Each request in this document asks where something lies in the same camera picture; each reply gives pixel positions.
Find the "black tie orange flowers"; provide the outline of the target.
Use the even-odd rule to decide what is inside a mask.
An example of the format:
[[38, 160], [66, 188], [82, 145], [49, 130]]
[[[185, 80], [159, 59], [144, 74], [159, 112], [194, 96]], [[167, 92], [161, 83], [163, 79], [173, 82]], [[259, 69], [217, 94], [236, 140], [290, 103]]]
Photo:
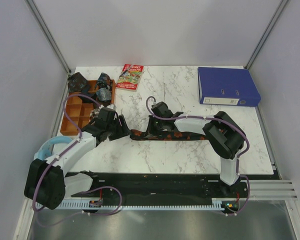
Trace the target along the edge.
[[136, 129], [131, 130], [130, 138], [134, 141], [204, 141], [207, 137], [204, 134], [193, 132], [159, 131], [141, 132]]

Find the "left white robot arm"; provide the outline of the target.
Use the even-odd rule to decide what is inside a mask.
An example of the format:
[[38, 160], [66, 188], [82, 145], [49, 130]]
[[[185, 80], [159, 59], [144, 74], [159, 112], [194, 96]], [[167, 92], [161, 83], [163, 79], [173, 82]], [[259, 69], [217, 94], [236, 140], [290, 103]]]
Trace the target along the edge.
[[100, 185], [85, 173], [67, 176], [71, 168], [88, 152], [105, 140], [130, 135], [125, 117], [114, 109], [103, 107], [65, 148], [44, 160], [36, 158], [29, 167], [24, 196], [33, 203], [54, 210], [65, 197], [84, 192], [96, 196]]

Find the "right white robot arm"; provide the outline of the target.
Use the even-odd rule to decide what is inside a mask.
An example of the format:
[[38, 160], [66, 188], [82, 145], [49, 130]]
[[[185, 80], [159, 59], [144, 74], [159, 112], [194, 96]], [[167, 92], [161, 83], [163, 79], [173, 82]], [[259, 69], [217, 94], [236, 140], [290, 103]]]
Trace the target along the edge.
[[220, 157], [219, 191], [225, 197], [237, 191], [239, 179], [239, 158], [250, 149], [250, 142], [244, 131], [224, 111], [211, 116], [173, 114], [166, 103], [158, 102], [146, 108], [159, 127], [175, 134], [196, 134], [206, 137], [215, 153]]

